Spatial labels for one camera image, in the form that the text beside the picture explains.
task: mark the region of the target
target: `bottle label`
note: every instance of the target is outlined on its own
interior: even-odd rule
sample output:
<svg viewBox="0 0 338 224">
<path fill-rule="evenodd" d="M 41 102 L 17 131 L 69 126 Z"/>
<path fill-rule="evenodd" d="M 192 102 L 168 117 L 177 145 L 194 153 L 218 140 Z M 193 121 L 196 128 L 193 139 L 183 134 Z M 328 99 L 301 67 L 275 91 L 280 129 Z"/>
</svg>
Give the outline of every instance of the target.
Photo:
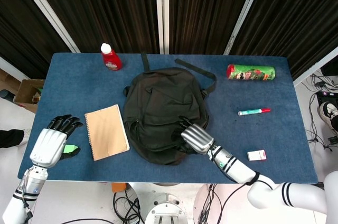
<svg viewBox="0 0 338 224">
<path fill-rule="evenodd" d="M 111 69 L 111 70 L 116 70 L 117 69 L 117 65 L 111 62 L 107 62 L 106 66 Z"/>
</svg>

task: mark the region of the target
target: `black backpack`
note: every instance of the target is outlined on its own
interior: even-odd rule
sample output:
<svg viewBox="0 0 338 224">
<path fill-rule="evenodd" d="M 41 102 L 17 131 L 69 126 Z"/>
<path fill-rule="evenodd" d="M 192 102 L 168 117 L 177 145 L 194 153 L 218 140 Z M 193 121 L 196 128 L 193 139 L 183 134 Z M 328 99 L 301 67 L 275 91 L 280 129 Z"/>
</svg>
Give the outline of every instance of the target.
<svg viewBox="0 0 338 224">
<path fill-rule="evenodd" d="M 206 128 L 209 122 L 204 98 L 214 90 L 216 76 L 180 59 L 175 62 L 214 80 L 201 90 L 195 76 L 182 68 L 149 70 L 142 54 L 145 72 L 126 87 L 124 125 L 128 139 L 141 157 L 152 163 L 177 165 L 195 151 L 181 137 L 180 116 Z"/>
</svg>

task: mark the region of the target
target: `red bottle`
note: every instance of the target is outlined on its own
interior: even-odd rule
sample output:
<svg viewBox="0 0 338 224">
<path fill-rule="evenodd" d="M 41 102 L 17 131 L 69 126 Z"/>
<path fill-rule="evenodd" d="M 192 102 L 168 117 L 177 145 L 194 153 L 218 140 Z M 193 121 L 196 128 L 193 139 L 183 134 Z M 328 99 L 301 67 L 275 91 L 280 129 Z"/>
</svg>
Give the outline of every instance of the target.
<svg viewBox="0 0 338 224">
<path fill-rule="evenodd" d="M 110 45 L 103 43 L 101 46 L 102 58 L 106 67 L 110 70 L 119 70 L 122 68 L 121 59 L 118 57 L 116 52 L 111 49 Z"/>
</svg>

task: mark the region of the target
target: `floor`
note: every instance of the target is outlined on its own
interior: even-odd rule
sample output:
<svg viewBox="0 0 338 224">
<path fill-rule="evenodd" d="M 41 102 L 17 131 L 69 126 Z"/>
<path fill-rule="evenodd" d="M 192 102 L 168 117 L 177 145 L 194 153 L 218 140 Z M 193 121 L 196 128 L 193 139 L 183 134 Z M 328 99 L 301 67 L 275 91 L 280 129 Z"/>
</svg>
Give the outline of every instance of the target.
<svg viewBox="0 0 338 224">
<path fill-rule="evenodd" d="M 296 88 L 299 106 L 306 129 L 309 129 L 310 118 L 308 112 L 308 101 L 312 92 L 303 85 Z M 312 105 L 314 122 L 318 128 L 318 134 L 325 140 L 331 135 L 330 130 L 319 118 L 317 113 L 318 103 L 315 100 Z M 0 98 L 0 129 L 24 129 L 33 124 L 34 114 L 15 104 Z M 331 171 L 338 170 L 338 148 L 333 152 L 324 150 L 320 144 L 309 145 L 319 181 Z M 19 179 L 16 177 L 25 146 L 0 148 L 0 174 L 6 177 L 0 181 L 0 213 L 5 210 Z M 234 191 L 238 185 L 218 185 L 217 194 L 221 201 Z M 228 224 L 325 224 L 326 216 L 294 208 L 278 208 L 258 210 L 250 205 L 246 198 L 249 188 L 244 187 L 238 191 L 228 202 L 223 213 L 221 223 Z M 204 202 L 206 186 L 202 187 L 195 201 L 194 215 L 198 215 L 199 209 Z M 216 223 L 219 215 L 219 205 L 213 204 L 209 215 L 209 224 Z M 38 200 L 33 208 L 34 218 L 31 224 L 63 223 L 78 218 L 103 218 L 115 224 L 121 223 L 112 210 L 112 192 L 109 183 L 95 182 L 52 182 L 47 181 Z M 97 221 L 86 221 L 77 223 L 96 224 Z"/>
</svg>

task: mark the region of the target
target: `marker pen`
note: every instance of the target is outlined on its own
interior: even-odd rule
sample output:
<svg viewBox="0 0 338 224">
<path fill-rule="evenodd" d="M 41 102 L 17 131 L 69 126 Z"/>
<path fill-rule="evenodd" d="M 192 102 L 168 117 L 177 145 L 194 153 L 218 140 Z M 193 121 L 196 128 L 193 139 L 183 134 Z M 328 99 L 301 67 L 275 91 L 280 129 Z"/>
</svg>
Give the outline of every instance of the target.
<svg viewBox="0 0 338 224">
<path fill-rule="evenodd" d="M 244 111 L 239 111 L 239 112 L 238 112 L 238 116 L 251 115 L 251 114 L 258 114 L 258 113 L 265 113 L 265 112 L 270 112 L 270 111 L 271 111 L 270 108 L 244 110 Z"/>
</svg>

